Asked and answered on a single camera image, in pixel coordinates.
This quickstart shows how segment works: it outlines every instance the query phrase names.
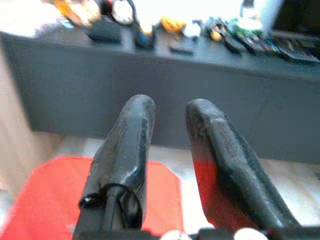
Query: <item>tiled floor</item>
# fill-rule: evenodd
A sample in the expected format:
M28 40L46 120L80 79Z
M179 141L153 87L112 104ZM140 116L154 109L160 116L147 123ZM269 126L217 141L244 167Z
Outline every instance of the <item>tiled floor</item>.
M93 157L102 140L68 136L58 154ZM212 227L201 207L191 152L151 146L149 159L165 164L181 179L184 228L188 234L199 228ZM292 214L302 225L320 225L320 165L262 159L271 181L278 189Z

